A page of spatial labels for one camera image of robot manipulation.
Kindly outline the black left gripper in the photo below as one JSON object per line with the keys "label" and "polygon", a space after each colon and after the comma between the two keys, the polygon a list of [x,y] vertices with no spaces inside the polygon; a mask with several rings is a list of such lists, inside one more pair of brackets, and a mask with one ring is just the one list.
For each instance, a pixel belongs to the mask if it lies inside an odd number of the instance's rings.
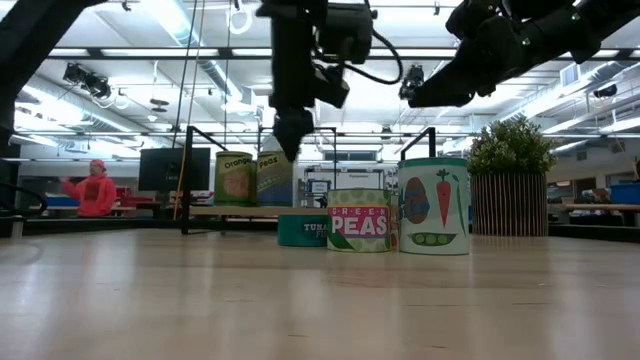
{"label": "black left gripper", "polygon": [[[349,87],[336,68],[321,68],[313,61],[313,29],[323,26],[328,0],[262,0],[259,17],[270,19],[271,72],[273,90],[270,106],[278,110],[273,125],[288,161],[295,161],[303,138],[314,131],[313,115],[305,110],[322,102],[340,108]],[[301,111],[294,120],[294,110]]]}

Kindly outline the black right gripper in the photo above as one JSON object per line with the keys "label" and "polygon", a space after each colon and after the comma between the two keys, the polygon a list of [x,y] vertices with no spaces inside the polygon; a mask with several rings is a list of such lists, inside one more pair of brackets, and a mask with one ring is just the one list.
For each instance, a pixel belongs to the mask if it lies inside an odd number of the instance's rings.
{"label": "black right gripper", "polygon": [[524,61],[524,22],[549,12],[547,0],[463,0],[447,20],[460,41],[454,58],[414,91],[409,106],[462,107],[491,94]]}

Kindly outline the tall blue-yellow peas can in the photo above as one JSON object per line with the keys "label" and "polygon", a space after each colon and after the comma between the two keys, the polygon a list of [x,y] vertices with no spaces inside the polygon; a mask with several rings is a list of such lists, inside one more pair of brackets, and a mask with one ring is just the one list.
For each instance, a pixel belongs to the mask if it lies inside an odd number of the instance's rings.
{"label": "tall blue-yellow peas can", "polygon": [[282,151],[260,152],[256,169],[259,206],[288,207],[293,203],[293,165]]}

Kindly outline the tall green orange can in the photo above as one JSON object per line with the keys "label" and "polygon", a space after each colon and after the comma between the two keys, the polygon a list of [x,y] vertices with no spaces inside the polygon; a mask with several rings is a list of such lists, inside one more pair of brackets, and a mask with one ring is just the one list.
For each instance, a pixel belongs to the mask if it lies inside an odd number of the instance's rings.
{"label": "tall green orange can", "polygon": [[245,152],[216,153],[214,204],[249,206],[251,203],[252,155]]}

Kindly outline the short teal tuna can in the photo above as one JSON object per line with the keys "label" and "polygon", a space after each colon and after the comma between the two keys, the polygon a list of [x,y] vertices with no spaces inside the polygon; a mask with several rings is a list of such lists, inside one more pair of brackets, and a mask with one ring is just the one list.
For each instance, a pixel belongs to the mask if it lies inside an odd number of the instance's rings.
{"label": "short teal tuna can", "polygon": [[281,215],[278,217],[278,239],[286,247],[326,247],[328,217],[326,215]]}

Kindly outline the green peas can pink label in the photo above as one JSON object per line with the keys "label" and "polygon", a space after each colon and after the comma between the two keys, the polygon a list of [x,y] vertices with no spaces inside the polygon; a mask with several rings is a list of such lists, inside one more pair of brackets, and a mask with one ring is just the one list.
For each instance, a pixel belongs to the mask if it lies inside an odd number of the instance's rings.
{"label": "green peas can pink label", "polygon": [[390,194],[387,190],[330,190],[327,211],[329,250],[354,253],[391,250]]}

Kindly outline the tall white mixed vegetables can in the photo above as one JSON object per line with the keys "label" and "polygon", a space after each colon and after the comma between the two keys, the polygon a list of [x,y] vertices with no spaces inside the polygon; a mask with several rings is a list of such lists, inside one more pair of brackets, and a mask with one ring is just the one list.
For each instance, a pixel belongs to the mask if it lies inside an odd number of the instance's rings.
{"label": "tall white mixed vegetables can", "polygon": [[399,163],[399,250],[420,255],[470,251],[467,161],[431,157]]}

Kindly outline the potted plant in ribbed pot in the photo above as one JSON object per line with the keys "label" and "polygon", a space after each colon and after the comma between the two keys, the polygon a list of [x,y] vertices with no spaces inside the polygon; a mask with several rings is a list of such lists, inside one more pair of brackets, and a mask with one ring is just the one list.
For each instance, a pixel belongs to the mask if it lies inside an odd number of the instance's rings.
{"label": "potted plant in ribbed pot", "polygon": [[472,231],[476,235],[548,235],[546,175],[556,163],[553,141],[525,117],[495,121],[468,155]]}

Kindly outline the black monitor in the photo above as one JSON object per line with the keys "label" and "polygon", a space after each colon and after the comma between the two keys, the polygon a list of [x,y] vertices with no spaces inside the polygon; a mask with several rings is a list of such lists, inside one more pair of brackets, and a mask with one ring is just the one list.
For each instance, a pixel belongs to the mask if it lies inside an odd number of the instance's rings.
{"label": "black monitor", "polygon": [[[170,192],[179,188],[182,169],[182,148],[143,149],[140,152],[140,191]],[[209,189],[211,151],[209,148],[193,148],[187,161],[188,181],[192,191]]]}

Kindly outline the wooden background bench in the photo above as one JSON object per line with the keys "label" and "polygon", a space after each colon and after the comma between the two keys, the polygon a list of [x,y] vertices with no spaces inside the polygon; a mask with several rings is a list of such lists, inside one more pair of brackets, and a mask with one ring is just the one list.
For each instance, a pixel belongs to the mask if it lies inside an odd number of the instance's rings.
{"label": "wooden background bench", "polygon": [[633,204],[563,204],[566,210],[602,210],[640,213],[640,205]]}

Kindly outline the blue plastic bin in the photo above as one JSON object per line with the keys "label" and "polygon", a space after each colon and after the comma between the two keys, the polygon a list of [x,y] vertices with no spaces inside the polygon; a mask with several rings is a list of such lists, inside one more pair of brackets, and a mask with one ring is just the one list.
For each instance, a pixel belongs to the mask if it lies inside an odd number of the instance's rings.
{"label": "blue plastic bin", "polygon": [[610,198],[612,204],[640,205],[640,182],[612,185]]}

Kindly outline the person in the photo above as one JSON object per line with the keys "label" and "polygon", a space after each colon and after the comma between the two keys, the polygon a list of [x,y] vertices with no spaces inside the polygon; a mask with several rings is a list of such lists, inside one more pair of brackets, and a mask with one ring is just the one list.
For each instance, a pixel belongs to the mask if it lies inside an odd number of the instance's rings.
{"label": "person", "polygon": [[77,184],[61,178],[63,191],[78,202],[77,215],[81,218],[109,216],[116,201],[116,188],[102,160],[92,160],[89,176]]}

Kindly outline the black ceiling spotlight cluster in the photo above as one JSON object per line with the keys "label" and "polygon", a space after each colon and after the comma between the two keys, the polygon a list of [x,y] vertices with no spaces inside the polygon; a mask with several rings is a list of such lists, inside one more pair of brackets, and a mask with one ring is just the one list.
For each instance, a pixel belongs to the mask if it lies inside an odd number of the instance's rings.
{"label": "black ceiling spotlight cluster", "polygon": [[78,86],[97,99],[107,99],[111,96],[108,78],[100,76],[82,68],[79,64],[68,63],[63,80],[72,86]]}

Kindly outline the wooden shelf with black frame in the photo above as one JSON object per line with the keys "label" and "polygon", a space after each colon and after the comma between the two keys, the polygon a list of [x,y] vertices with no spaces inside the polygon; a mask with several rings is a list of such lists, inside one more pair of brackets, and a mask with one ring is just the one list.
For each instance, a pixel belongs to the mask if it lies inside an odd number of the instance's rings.
{"label": "wooden shelf with black frame", "polygon": [[[203,132],[194,125],[189,125],[186,128],[186,141],[184,144],[184,155],[187,159],[192,159],[193,140],[195,136],[206,139],[211,144],[219,147],[221,150],[226,151],[227,148],[216,141],[213,138],[213,132]],[[421,133],[416,135],[408,144],[401,149],[401,159],[406,159],[407,151],[414,145],[419,143],[423,138],[428,138],[430,157],[437,155],[435,139],[436,129],[434,127],[427,127]],[[328,214],[326,208],[306,208],[306,207],[243,207],[243,206],[192,206],[189,201],[189,195],[191,188],[189,184],[186,184],[184,188],[185,194],[182,197],[182,218],[179,220],[180,230],[183,235],[188,235],[191,229],[191,216],[201,217],[219,217],[222,223],[227,221],[228,217],[242,217],[242,218],[261,218],[261,217],[276,217],[284,215],[313,215],[313,216],[326,216]]]}

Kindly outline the silver ceiling air duct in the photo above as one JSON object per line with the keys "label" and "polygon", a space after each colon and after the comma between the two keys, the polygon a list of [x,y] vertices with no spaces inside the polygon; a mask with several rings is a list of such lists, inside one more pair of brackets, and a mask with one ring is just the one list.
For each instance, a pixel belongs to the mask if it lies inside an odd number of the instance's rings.
{"label": "silver ceiling air duct", "polygon": [[191,87],[196,85],[200,73],[206,75],[215,86],[214,92],[221,99],[221,109],[225,113],[257,114],[260,107],[255,104],[254,92],[228,74],[229,65],[221,60],[209,59],[204,54],[208,44],[204,41],[203,26],[206,23],[207,0],[193,0],[191,12],[183,0],[141,0],[143,7],[175,40],[192,56],[194,69]]}

